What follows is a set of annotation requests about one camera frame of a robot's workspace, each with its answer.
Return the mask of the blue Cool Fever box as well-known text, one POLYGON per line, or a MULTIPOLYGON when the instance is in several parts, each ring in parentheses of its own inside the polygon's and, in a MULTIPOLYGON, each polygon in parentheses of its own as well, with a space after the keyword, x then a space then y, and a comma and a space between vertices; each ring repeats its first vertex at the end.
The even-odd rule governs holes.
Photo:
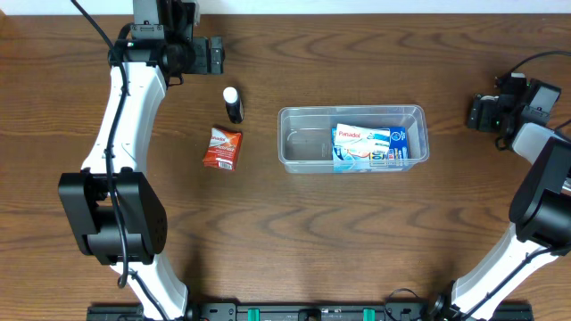
POLYGON ((388 132, 387 152, 355 152, 335 142, 336 128, 331 129, 332 158, 335 172, 385 171, 402 169, 408 164, 409 144, 404 127, 379 128, 388 132))

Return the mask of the white blue Panadol box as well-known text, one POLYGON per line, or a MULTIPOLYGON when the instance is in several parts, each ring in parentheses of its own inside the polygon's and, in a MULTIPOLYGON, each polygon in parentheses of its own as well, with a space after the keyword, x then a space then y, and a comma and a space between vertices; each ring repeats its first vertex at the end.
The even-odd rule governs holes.
POLYGON ((335 144, 357 152, 387 152, 390 147, 389 129, 362 128, 339 123, 335 129, 335 144))

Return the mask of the clear plastic container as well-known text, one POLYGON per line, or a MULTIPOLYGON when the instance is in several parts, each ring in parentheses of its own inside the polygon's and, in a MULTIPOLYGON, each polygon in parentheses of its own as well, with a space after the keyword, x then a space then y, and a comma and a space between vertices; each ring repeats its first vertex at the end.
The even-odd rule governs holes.
POLYGON ((294 174, 407 171, 430 155, 426 116, 418 105, 286 107, 278 114, 278 158, 294 174), (385 171, 335 172, 331 129, 341 124, 362 128, 404 127, 408 164, 385 171))

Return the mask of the green round tin box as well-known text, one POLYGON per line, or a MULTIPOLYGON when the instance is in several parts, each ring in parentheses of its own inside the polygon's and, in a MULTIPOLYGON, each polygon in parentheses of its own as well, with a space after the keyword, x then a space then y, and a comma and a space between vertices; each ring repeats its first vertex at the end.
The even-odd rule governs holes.
POLYGON ((481 101, 491 101, 491 102, 497 102, 499 100, 499 96, 493 96, 493 95, 480 95, 478 96, 479 99, 481 101))

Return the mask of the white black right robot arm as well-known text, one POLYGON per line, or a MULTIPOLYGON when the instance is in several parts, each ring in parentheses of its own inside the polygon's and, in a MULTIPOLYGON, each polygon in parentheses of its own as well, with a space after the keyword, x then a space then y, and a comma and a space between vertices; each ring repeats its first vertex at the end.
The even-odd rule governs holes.
POLYGON ((528 303, 506 298, 532 273, 570 252, 570 140, 548 128, 561 90, 510 71, 499 94, 477 95, 468 127, 496 132, 495 146, 530 162, 509 206, 509 226, 486 256, 440 294, 431 320, 531 320, 528 303))

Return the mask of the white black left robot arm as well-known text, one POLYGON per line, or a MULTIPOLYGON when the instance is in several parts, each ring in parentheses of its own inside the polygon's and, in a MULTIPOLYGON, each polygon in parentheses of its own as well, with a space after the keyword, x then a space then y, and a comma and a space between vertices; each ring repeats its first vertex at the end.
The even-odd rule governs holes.
POLYGON ((185 75, 219 75, 220 37, 196 37, 192 0, 136 1, 134 20, 107 45, 111 91, 98 136, 58 194, 79 250, 112 268, 140 299, 145 320, 197 320, 200 309, 165 254, 166 211, 147 176, 157 111, 185 75))

